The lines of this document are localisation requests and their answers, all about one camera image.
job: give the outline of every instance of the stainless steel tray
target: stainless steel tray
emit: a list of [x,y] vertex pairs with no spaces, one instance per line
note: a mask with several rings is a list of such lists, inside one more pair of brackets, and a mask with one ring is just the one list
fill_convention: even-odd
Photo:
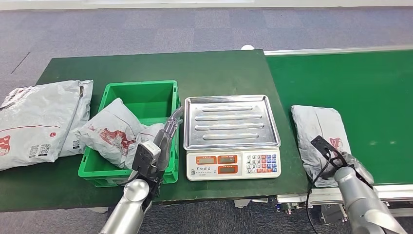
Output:
[[279,145],[277,127],[265,95],[185,99],[184,148],[187,151]]

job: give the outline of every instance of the keypad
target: keypad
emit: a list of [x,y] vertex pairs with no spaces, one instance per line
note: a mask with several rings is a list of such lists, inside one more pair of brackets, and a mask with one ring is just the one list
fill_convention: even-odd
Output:
[[277,155],[250,155],[247,159],[247,173],[277,172]]

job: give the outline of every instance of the green plastic crate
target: green plastic crate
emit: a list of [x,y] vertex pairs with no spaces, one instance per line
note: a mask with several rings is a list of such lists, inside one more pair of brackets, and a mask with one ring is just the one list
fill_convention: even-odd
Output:
[[[99,111],[116,98],[139,119],[142,124],[165,123],[167,118],[181,105],[178,97],[178,84],[174,80],[130,83],[111,83],[106,86]],[[165,184],[178,180],[179,129],[172,139],[169,165],[163,179]],[[96,187],[114,187],[126,181],[132,170],[120,169],[99,152],[86,147],[78,175]]]

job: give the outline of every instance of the red printed logo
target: red printed logo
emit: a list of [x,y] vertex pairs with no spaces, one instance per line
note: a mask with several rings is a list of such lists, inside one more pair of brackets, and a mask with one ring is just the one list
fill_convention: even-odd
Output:
[[6,155],[10,151],[10,136],[5,136],[3,138],[0,138],[0,156],[1,155]]
[[330,143],[339,152],[343,150],[343,142],[341,141],[341,138],[330,138]]
[[99,135],[108,144],[118,147],[124,156],[128,154],[129,145],[135,143],[135,140],[126,139],[126,134],[120,130],[111,132],[105,128]]

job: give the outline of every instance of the electronic weighing scale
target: electronic weighing scale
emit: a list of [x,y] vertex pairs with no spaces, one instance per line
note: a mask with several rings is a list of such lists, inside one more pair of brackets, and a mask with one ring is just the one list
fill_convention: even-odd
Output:
[[185,99],[184,148],[189,180],[278,177],[279,146],[267,96]]

